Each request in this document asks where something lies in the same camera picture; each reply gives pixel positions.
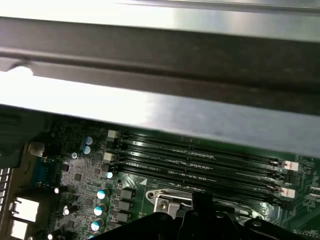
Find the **capacitor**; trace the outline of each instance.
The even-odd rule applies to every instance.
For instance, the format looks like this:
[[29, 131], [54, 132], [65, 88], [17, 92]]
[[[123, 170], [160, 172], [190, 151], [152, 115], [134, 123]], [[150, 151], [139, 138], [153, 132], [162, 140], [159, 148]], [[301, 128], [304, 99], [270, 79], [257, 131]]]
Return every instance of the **capacitor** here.
[[108, 171], [106, 174], [105, 174], [106, 178], [107, 179], [112, 179], [112, 177], [114, 176], [114, 174], [111, 172], [111, 171]]
[[93, 209], [93, 213], [96, 216], [101, 216], [103, 213], [106, 212], [106, 210], [107, 210], [107, 206], [101, 203]]
[[96, 197], [100, 200], [104, 199], [105, 197], [107, 197], [109, 195], [110, 191], [108, 188], [103, 188], [102, 190], [99, 190], [96, 193]]
[[78, 157], [79, 157], [78, 153], [76, 153], [76, 152], [71, 153], [72, 159], [77, 159]]
[[55, 194], [62, 194], [62, 193], [68, 192], [68, 187], [67, 186], [57, 186], [54, 188], [53, 191]]
[[96, 143], [96, 139], [93, 138], [93, 137], [91, 137], [91, 136], [86, 136], [86, 137], [84, 138], [84, 143], [85, 143], [86, 145], [94, 145], [94, 144]]
[[99, 231], [95, 231], [94, 233], [92, 233], [89, 237], [88, 237], [88, 239], [93, 239], [94, 237], [96, 237], [96, 236], [98, 236], [98, 235], [100, 235], [101, 233], [99, 232]]
[[105, 221], [102, 218], [98, 218], [93, 223], [91, 223], [91, 229], [93, 231], [98, 231], [104, 225], [105, 225]]
[[58, 238], [61, 235], [62, 235], [62, 230], [61, 230], [61, 228], [58, 228], [58, 229], [50, 232], [47, 235], [47, 238], [48, 238], [48, 240], [55, 240], [56, 238]]
[[70, 214], [75, 213], [78, 210], [79, 210], [78, 205], [72, 205], [67, 208], [63, 208], [63, 215], [68, 216]]
[[86, 145], [82, 148], [82, 152], [84, 154], [93, 154], [95, 152], [95, 149], [93, 147]]

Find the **motherboard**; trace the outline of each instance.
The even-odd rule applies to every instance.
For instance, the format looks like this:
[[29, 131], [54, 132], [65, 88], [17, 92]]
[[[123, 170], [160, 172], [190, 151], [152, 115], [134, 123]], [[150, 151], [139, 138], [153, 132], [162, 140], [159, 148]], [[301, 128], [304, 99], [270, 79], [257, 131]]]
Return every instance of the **motherboard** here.
[[59, 196], [49, 240], [87, 240], [153, 212], [181, 217], [193, 192], [240, 224], [259, 218], [318, 239], [319, 174], [312, 157], [62, 118], [32, 184]]

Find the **dimm slot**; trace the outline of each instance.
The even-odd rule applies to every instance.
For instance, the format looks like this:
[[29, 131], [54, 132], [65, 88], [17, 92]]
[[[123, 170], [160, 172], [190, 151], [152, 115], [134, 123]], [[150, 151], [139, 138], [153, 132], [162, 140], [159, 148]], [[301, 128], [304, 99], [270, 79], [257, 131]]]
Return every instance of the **dimm slot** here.
[[125, 137], [129, 138], [130, 140], [136, 140], [136, 141], [146, 141], [150, 143], [155, 143], [155, 144], [165, 144], [165, 145], [170, 145], [173, 147], [178, 147], [178, 148], [189, 148], [191, 150], [196, 150], [200, 152], [208, 152], [211, 154], [217, 154], [217, 155], [229, 155], [230, 157], [236, 157], [236, 158], [244, 158], [248, 159], [249, 161], [256, 161], [257, 163], [265, 163], [268, 164], [271, 159], [268, 157], [262, 157], [262, 156], [255, 156], [251, 154], [239, 154], [239, 153], [234, 153], [234, 152], [228, 152], [228, 151], [221, 151], [221, 150], [216, 150], [216, 149], [210, 149], [210, 148], [205, 148], [205, 147], [200, 147], [196, 144], [183, 144], [183, 143], [177, 143], [177, 142], [169, 142], [169, 141], [164, 141], [161, 139], [149, 137], [149, 136], [144, 136], [144, 135], [139, 135], [139, 134], [125, 134]]
[[182, 155], [176, 152], [168, 152], [163, 149], [154, 149], [154, 148], [147, 148], [147, 147], [141, 147], [136, 145], [128, 145], [127, 149], [132, 151], [144, 151], [146, 153], [156, 153], [163, 156], [173, 157], [173, 158], [180, 158], [185, 160], [196, 160], [199, 163], [207, 163], [212, 165], [217, 165], [221, 167], [229, 167], [237, 170], [245, 170], [252, 173], [258, 173], [258, 174], [268, 174], [270, 173], [271, 169], [260, 168], [260, 165], [258, 167], [252, 166], [252, 164], [248, 164], [245, 162], [245, 164], [242, 164], [242, 162], [236, 162], [233, 161], [233, 159], [230, 159], [228, 157], [219, 157], [215, 159], [207, 159], [203, 157], [196, 157], [196, 156], [188, 156], [188, 155]]
[[204, 185], [212, 186], [215, 189], [229, 189], [236, 191], [250, 191], [255, 193], [262, 193], [262, 194], [270, 194], [271, 191], [267, 187], [263, 186], [254, 186], [248, 183], [238, 183], [236, 181], [229, 181], [226, 179], [219, 179], [217, 177], [200, 175], [200, 174], [192, 174], [182, 170], [172, 170], [169, 167], [164, 166], [156, 166], [153, 164], [141, 162], [141, 159], [136, 159], [133, 157], [127, 158], [126, 160], [122, 161], [121, 164], [146, 169], [155, 173], [164, 174], [167, 176], [172, 176], [176, 178], [180, 178], [184, 181], [191, 181], [195, 183], [203, 183]]
[[229, 162], [231, 164], [237, 164], [238, 166], [246, 166], [246, 167], [254, 167], [254, 168], [260, 168], [260, 169], [274, 169], [273, 166], [269, 164], [262, 164], [262, 163], [256, 163], [251, 162], [248, 159], [243, 159], [239, 157], [230, 157], [226, 155], [219, 155], [219, 154], [209, 154], [205, 152], [198, 152], [198, 151], [192, 151], [190, 149], [183, 149], [183, 148], [173, 148], [169, 145], [155, 145], [150, 143], [145, 143], [141, 141], [134, 141], [134, 140], [122, 140], [122, 143], [128, 144], [131, 146], [146, 148], [146, 149], [155, 149], [159, 151], [166, 151], [170, 152], [172, 154], [179, 154], [179, 155], [185, 155], [189, 158], [201, 158], [201, 159], [210, 159], [212, 161], [216, 162]]
[[223, 195], [228, 195], [228, 196], [237, 196], [237, 197], [244, 197], [244, 198], [248, 198], [251, 200], [255, 200], [255, 201], [262, 201], [262, 202], [266, 202], [269, 203], [271, 205], [274, 206], [278, 206], [281, 204], [281, 201], [274, 195], [272, 194], [261, 194], [261, 193], [257, 193], [257, 192], [248, 192], [248, 191], [230, 191], [229, 189], [214, 189], [212, 188], [212, 186], [208, 185], [208, 184], [194, 184], [190, 181], [184, 181], [183, 179], [179, 178], [179, 177], [172, 177], [172, 176], [167, 176], [165, 174], [162, 173], [158, 173], [158, 172], [152, 172], [146, 169], [140, 169], [140, 168], [136, 168], [133, 166], [122, 166], [121, 167], [121, 172], [124, 173], [128, 173], [128, 174], [134, 174], [134, 175], [139, 175], [139, 176], [143, 176], [143, 177], [147, 177], [147, 178], [154, 178], [154, 179], [159, 179], [161, 181], [166, 181], [168, 183], [173, 183], [173, 184], [178, 184], [181, 188], [185, 187], [191, 187], [191, 188], [195, 188], [195, 189], [203, 189], [208, 193], [212, 193], [215, 194], [217, 196], [223, 196]]
[[224, 174], [229, 175], [229, 178], [248, 178], [253, 181], [264, 181], [264, 182], [273, 182], [273, 174], [279, 174], [277, 172], [266, 171], [264, 173], [253, 172], [250, 169], [235, 169], [233, 167], [219, 166], [216, 165], [211, 160], [195, 161], [193, 159], [183, 159], [179, 157], [170, 157], [163, 154], [157, 154], [153, 152], [148, 152], [144, 150], [137, 150], [129, 147], [126, 151], [127, 155], [146, 158], [150, 160], [161, 161], [167, 164], [175, 164], [181, 167], [194, 168], [199, 171], [208, 171], [212, 174]]

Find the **green circuit board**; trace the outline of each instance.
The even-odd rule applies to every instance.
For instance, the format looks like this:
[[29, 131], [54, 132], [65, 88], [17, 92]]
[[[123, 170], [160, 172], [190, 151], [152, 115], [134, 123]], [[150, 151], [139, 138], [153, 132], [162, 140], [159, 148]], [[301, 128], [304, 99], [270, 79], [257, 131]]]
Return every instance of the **green circuit board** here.
[[[154, 205], [147, 199], [146, 193], [170, 188], [208, 192], [214, 199], [239, 202], [253, 208], [265, 220], [307, 239], [320, 238], [319, 159], [101, 123], [88, 126], [64, 122], [61, 126], [59, 141], [68, 144], [62, 144], [62, 153], [51, 158], [60, 165], [69, 165], [68, 171], [59, 173], [60, 184], [69, 186], [72, 191], [61, 195], [59, 208], [62, 209], [68, 201], [74, 201], [80, 205], [80, 209], [65, 217], [61, 217], [57, 209], [51, 216], [48, 231], [63, 226], [75, 232], [76, 239], [86, 240], [94, 233], [91, 224], [97, 219], [94, 208], [99, 204], [106, 205], [105, 213], [99, 217], [104, 224], [98, 232], [103, 233], [151, 214]], [[82, 152], [77, 159], [71, 158], [72, 151], [83, 149], [86, 136], [100, 139], [94, 154]], [[108, 159], [104, 158], [106, 153], [109, 154]], [[242, 161], [241, 169], [236, 164], [236, 161], [240, 163], [239, 159]], [[203, 165], [196, 164], [197, 160], [201, 160]], [[164, 165], [158, 164], [159, 161], [163, 161]], [[231, 174], [234, 166], [236, 174], [242, 176], [227, 176], [222, 171], [218, 175], [203, 176], [196, 171], [209, 171], [211, 162], [216, 164], [212, 168], [215, 171], [225, 169]], [[181, 164], [195, 173], [182, 173]], [[257, 176], [245, 175], [257, 169]], [[75, 175], [81, 175], [81, 180], [76, 179]], [[219, 182], [219, 178], [224, 176], [230, 180]], [[242, 179], [244, 183], [237, 186], [235, 180]], [[253, 180], [256, 183], [270, 181], [272, 186], [276, 185], [277, 189], [279, 186], [280, 190], [272, 188], [271, 194], [270, 188], [263, 184], [257, 186]], [[108, 196], [98, 199], [97, 192], [105, 188], [108, 189]], [[219, 191], [220, 188], [232, 188], [236, 193], [230, 195]], [[123, 191], [132, 193], [129, 199], [122, 198]], [[119, 202], [123, 201], [130, 206], [125, 211], [119, 209]]]

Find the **black memory slot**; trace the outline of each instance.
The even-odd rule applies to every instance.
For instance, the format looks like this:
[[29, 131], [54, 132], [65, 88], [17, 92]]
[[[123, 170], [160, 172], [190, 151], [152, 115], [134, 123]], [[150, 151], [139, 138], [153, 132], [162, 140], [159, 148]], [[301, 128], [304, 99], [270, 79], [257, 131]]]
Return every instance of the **black memory slot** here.
[[243, 183], [243, 182], [219, 179], [213, 176], [188, 173], [183, 170], [177, 170], [177, 169], [172, 170], [170, 167], [157, 166], [154, 164], [146, 163], [141, 159], [134, 158], [134, 157], [127, 157], [126, 160], [121, 162], [121, 164], [128, 165], [131, 167], [146, 169], [146, 170], [167, 175], [170, 177], [180, 178], [185, 182], [191, 182], [195, 185], [202, 184], [204, 186], [211, 186], [212, 188], [215, 188], [215, 189], [221, 189], [221, 190], [228, 189], [229, 191], [235, 191], [235, 192], [248, 191], [248, 192], [263, 193], [263, 194], [271, 193], [268, 188], [263, 186], [254, 186], [254, 185]]
[[245, 159], [249, 162], [269, 164], [271, 161], [271, 159], [269, 159], [267, 157], [255, 156], [252, 154], [239, 154], [239, 153], [234, 153], [234, 152], [229, 152], [229, 151], [210, 149], [210, 148], [200, 147], [200, 146], [198, 146], [196, 144], [192, 144], [192, 143], [183, 144], [183, 143], [177, 143], [177, 142], [169, 142], [169, 141], [165, 141], [165, 140], [161, 140], [161, 139], [157, 139], [157, 138], [153, 138], [153, 137], [148, 137], [148, 136], [143, 136], [143, 135], [138, 135], [138, 134], [127, 134], [126, 137], [128, 137], [130, 140], [135, 140], [135, 141], [145, 141], [148, 143], [169, 145], [169, 146], [177, 147], [177, 148], [188, 148], [190, 150], [200, 151], [203, 153], [208, 153], [208, 154], [213, 154], [213, 155], [223, 155], [223, 156], [229, 156], [229, 157], [235, 157], [235, 158], [242, 158], [242, 159]]
[[188, 158], [197, 158], [197, 159], [210, 159], [215, 161], [216, 163], [226, 163], [234, 166], [241, 166], [242, 168], [245, 166], [246, 168], [252, 167], [253, 169], [270, 169], [271, 166], [263, 163], [251, 162], [243, 158], [239, 157], [230, 157], [227, 155], [218, 155], [218, 154], [209, 154], [204, 152], [196, 152], [191, 149], [181, 149], [181, 148], [173, 148], [169, 145], [160, 145], [160, 144], [152, 144], [148, 142], [142, 141], [134, 141], [134, 140], [123, 140], [123, 143], [126, 145], [131, 145], [135, 147], [147, 148], [147, 149], [155, 149], [157, 151], [165, 151], [166, 153], [171, 154], [179, 154], [180, 156], [184, 155]]
[[266, 176], [272, 172], [271, 169], [266, 168], [258, 168], [258, 167], [252, 167], [248, 165], [238, 164], [237, 162], [233, 162], [232, 159], [229, 159], [229, 161], [226, 161], [227, 158], [218, 158], [218, 159], [207, 159], [203, 157], [197, 157], [197, 156], [188, 156], [183, 155], [181, 153], [175, 153], [175, 152], [168, 152], [162, 149], [154, 149], [154, 148], [148, 148], [145, 146], [136, 146], [136, 145], [127, 145], [127, 149], [131, 151], [143, 151], [145, 153], [150, 154], [159, 154], [162, 156], [168, 156], [172, 158], [178, 158], [178, 159], [184, 159], [184, 160], [194, 160], [199, 163], [206, 163], [213, 166], [221, 166], [221, 167], [227, 167], [227, 168], [233, 168], [235, 170], [243, 170], [248, 171], [251, 173], [257, 173], [257, 174], [265, 174]]
[[262, 188], [267, 188], [269, 185], [273, 184], [274, 182], [272, 181], [267, 181], [266, 179], [258, 179], [255, 177], [250, 172], [246, 172], [246, 174], [239, 175], [237, 174], [237, 171], [232, 169], [232, 168], [224, 168], [221, 169], [221, 171], [216, 171], [214, 170], [215, 167], [212, 167], [213, 170], [209, 169], [209, 166], [207, 166], [207, 169], [205, 168], [196, 168], [192, 165], [186, 165], [186, 164], [177, 164], [172, 162], [170, 159], [150, 159], [148, 154], [144, 154], [141, 151], [140, 152], [129, 152], [129, 155], [134, 156], [136, 159], [140, 160], [141, 163], [147, 163], [147, 164], [152, 164], [155, 166], [159, 167], [168, 167], [173, 170], [179, 170], [179, 171], [184, 171], [186, 173], [195, 173], [199, 174], [202, 176], [206, 176], [208, 178], [214, 177], [218, 178], [220, 180], [226, 179], [228, 181], [235, 181], [235, 182], [240, 182], [240, 183], [245, 183], [245, 184], [250, 184], [256, 187], [262, 187]]
[[147, 169], [140, 169], [134, 166], [127, 166], [123, 165], [121, 167], [121, 172], [124, 173], [129, 173], [129, 174], [134, 174], [134, 175], [139, 175], [147, 178], [153, 178], [153, 179], [158, 179], [160, 181], [166, 181], [168, 183], [174, 183], [177, 184], [179, 188], [184, 188], [184, 187], [189, 187], [193, 189], [202, 189], [208, 193], [212, 193], [215, 195], [236, 195], [238, 197], [245, 197], [249, 198], [251, 200], [256, 200], [256, 201], [263, 201], [269, 204], [274, 205], [275, 203], [280, 202], [274, 195], [272, 194], [262, 194], [258, 192], [252, 192], [252, 191], [233, 191], [229, 189], [214, 189], [210, 185], [203, 185], [202, 183], [197, 183], [194, 184], [190, 181], [185, 181], [184, 179], [181, 179], [180, 177], [172, 177], [172, 176], [167, 176], [166, 174], [161, 174], [158, 172], [153, 172]]
[[128, 151], [126, 154], [131, 156], [140, 156], [143, 158], [147, 158], [150, 160], [162, 161], [164, 163], [169, 164], [176, 164], [179, 166], [194, 168], [201, 171], [210, 171], [212, 174], [227, 174], [232, 175], [232, 177], [242, 177], [242, 178], [249, 178], [252, 180], [262, 180], [270, 182], [270, 173], [264, 172], [252, 172], [250, 169], [235, 169], [234, 167], [227, 167], [227, 166], [219, 166], [216, 165], [210, 159], [204, 160], [193, 160], [192, 158], [184, 159], [180, 157], [171, 157], [163, 154], [158, 154], [150, 151], [144, 151], [144, 149], [135, 149], [134, 147], [128, 147]]

